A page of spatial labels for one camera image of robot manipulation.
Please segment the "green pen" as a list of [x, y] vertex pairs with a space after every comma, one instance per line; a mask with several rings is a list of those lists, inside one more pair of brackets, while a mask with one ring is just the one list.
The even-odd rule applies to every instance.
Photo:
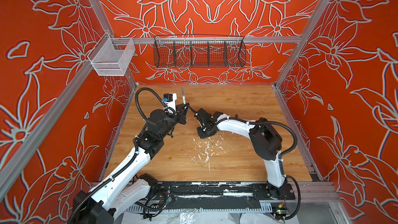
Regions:
[[183, 104], [186, 104], [187, 102], [186, 102], [186, 97], [185, 97], [185, 93], [184, 93], [184, 89], [183, 88], [181, 88], [181, 96], [182, 96]]

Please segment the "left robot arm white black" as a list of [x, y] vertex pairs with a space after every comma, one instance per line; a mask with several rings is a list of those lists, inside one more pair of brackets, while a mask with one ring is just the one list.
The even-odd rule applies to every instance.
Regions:
[[[146, 116], [139, 102], [143, 91], [151, 92], [162, 104], [162, 109]], [[190, 105], [186, 101], [177, 104], [175, 93], [159, 96], [150, 88], [136, 90], [134, 100], [145, 122], [133, 139], [134, 147], [109, 176], [88, 192], [81, 191], [75, 196], [69, 224], [112, 224], [132, 205], [145, 207], [141, 199], [156, 196], [158, 181], [149, 174], [141, 175], [132, 185], [128, 183], [160, 151], [164, 139], [173, 135], [175, 127], [187, 123]]]

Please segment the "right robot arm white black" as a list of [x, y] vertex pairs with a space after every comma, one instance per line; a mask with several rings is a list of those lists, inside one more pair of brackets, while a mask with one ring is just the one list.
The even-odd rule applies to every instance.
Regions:
[[[200, 124], [197, 128], [201, 139], [210, 138], [219, 131], [227, 131], [248, 138], [255, 153], [264, 161], [266, 167], [267, 181], [265, 185], [255, 184], [252, 186], [254, 197], [266, 198], [268, 200], [282, 200], [278, 207], [273, 207], [272, 218], [283, 222], [297, 215], [301, 206], [301, 191], [297, 180], [293, 176], [286, 175], [283, 168], [283, 156], [295, 150], [297, 136], [295, 132], [280, 122], [269, 121], [266, 118], [258, 120], [243, 120], [231, 117], [221, 112], [210, 114], [204, 109], [195, 111], [194, 117]], [[282, 127], [293, 137], [293, 144], [282, 151], [283, 138], [274, 128]], [[289, 213], [287, 199], [297, 199], [295, 210]]]

